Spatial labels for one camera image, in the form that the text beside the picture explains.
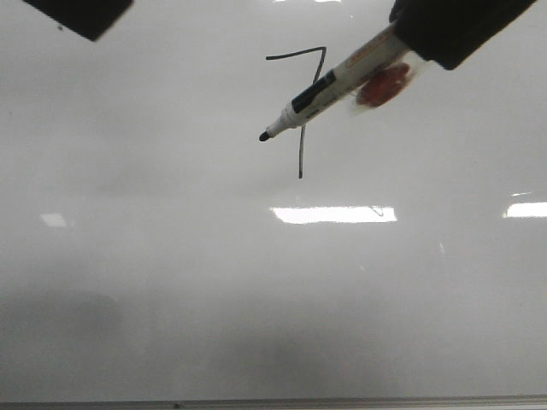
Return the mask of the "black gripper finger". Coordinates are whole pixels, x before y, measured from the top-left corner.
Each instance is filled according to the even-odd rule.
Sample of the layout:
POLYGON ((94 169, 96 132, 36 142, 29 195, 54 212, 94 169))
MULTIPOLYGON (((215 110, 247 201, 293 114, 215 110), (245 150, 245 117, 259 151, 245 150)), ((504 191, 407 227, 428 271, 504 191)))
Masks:
POLYGON ((395 35, 421 59, 453 70, 534 3, 533 0, 396 1, 389 22, 395 35))
POLYGON ((92 42, 98 41, 133 5, 132 0, 27 0, 71 31, 92 42))

